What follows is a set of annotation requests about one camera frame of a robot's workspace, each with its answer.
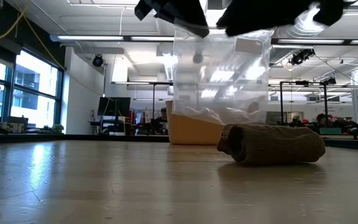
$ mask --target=ceiling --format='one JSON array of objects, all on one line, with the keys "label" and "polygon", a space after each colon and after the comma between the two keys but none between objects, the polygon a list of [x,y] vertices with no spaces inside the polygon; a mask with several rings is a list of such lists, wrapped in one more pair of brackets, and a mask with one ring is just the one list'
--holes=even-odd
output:
[{"label": "ceiling", "polygon": [[[6,0],[16,7],[16,0]],[[139,0],[81,0],[83,4],[137,4]],[[17,0],[24,8],[28,0]],[[44,28],[50,34],[70,35],[174,35],[173,25],[153,18],[149,14],[142,22],[134,16],[131,9],[100,8],[92,6],[71,6],[71,3],[80,3],[80,0],[32,0],[32,5],[26,15],[29,19]],[[320,38],[358,38],[358,12],[348,11],[335,25],[322,31]],[[130,78],[155,77],[163,72],[164,66],[156,57],[158,43],[133,42],[80,42],[74,45],[81,49],[106,47],[121,47],[132,67],[129,70]],[[345,74],[357,68],[358,47],[345,46],[317,46],[316,54],[323,58],[332,67]],[[92,54],[80,55],[91,62]],[[108,60],[115,60],[113,55],[105,55]],[[333,69],[325,62],[313,57],[292,72],[284,66],[271,68],[269,83],[278,83],[282,80],[312,80],[315,77],[328,73]],[[342,75],[336,75],[338,83],[349,83],[350,80]]]}]

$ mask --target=desk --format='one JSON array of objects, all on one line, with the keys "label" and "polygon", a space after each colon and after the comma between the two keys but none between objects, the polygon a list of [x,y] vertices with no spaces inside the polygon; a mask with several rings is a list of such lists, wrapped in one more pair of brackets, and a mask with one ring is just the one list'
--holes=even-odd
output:
[{"label": "desk", "polygon": [[89,124],[92,126],[92,135],[100,134],[104,128],[109,129],[110,133],[111,132],[123,133],[125,130],[126,131],[125,135],[130,135],[131,124],[125,124],[125,129],[124,129],[124,123],[122,122],[119,122],[117,126],[107,126],[107,127],[103,126],[104,124],[115,124],[115,123],[116,120],[113,119],[104,119],[102,121],[89,121]]},{"label": "desk", "polygon": [[89,124],[92,126],[92,135],[100,133],[100,121],[89,121]]}]

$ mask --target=rolled fabric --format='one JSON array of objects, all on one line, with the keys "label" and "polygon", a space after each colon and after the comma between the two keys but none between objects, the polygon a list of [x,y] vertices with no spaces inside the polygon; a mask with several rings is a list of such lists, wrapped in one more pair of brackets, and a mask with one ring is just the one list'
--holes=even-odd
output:
[{"label": "rolled fabric", "polygon": [[308,128],[258,124],[226,125],[218,150],[255,165],[316,162],[326,152],[323,139]]}]

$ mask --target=yellow cable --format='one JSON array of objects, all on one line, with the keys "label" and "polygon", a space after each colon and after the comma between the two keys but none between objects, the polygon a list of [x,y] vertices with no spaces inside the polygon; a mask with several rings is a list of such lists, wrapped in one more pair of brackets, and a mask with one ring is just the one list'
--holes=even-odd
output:
[{"label": "yellow cable", "polygon": [[15,26],[17,25],[17,23],[22,19],[22,17],[24,16],[24,13],[26,12],[26,10],[28,10],[28,8],[30,7],[31,5],[31,0],[29,0],[29,2],[27,3],[26,7],[24,8],[24,10],[22,11],[22,13],[20,14],[20,16],[16,19],[15,23],[13,23],[13,25],[11,26],[11,28],[9,28],[5,34],[3,35],[0,35],[0,40],[4,37],[6,37],[14,28]]},{"label": "yellow cable", "polygon": [[[19,6],[19,4],[17,3],[17,0],[15,0],[16,2],[16,6],[19,8],[19,10],[21,11],[21,7]],[[47,48],[47,46],[45,46],[45,44],[42,42],[41,38],[38,36],[37,32],[33,29],[33,27],[31,26],[31,23],[29,22],[29,20],[26,18],[26,16],[24,16],[25,21],[27,22],[27,24],[29,25],[31,31],[34,33],[34,35],[36,36],[36,38],[38,39],[38,41],[41,43],[42,47],[48,52],[49,56],[55,61],[55,63],[63,70],[63,71],[67,71],[65,67],[63,67],[57,60],[56,58],[50,53],[49,49]],[[81,86],[91,90],[92,92],[96,93],[99,96],[102,96],[101,93],[98,93],[97,91],[94,91],[92,89],[90,89],[89,87],[87,87],[86,85],[82,84],[82,82],[78,81],[76,78],[74,78],[72,75],[68,74],[68,76],[70,76],[70,78],[72,78],[74,81],[78,82]]]},{"label": "yellow cable", "polygon": [[[22,11],[19,3],[17,3],[17,0],[15,0],[16,6],[19,8],[20,11]],[[61,65],[56,58],[50,53],[49,49],[47,48],[47,46],[45,46],[45,44],[42,42],[41,38],[38,36],[38,34],[36,33],[36,31],[34,30],[34,28],[32,27],[31,23],[29,22],[29,20],[26,18],[26,16],[24,16],[24,20],[27,22],[27,24],[29,25],[31,31],[34,33],[35,37],[38,39],[38,41],[40,42],[40,44],[44,47],[44,49],[48,52],[49,56],[55,61],[55,63],[63,70],[66,71],[66,68]]]}]

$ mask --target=wall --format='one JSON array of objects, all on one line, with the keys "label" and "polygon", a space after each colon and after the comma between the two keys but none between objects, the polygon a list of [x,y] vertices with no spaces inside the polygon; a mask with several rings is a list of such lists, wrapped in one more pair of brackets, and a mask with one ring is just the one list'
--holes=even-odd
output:
[{"label": "wall", "polygon": [[92,134],[91,111],[98,112],[104,77],[67,47],[63,77],[62,125],[66,134]]}]

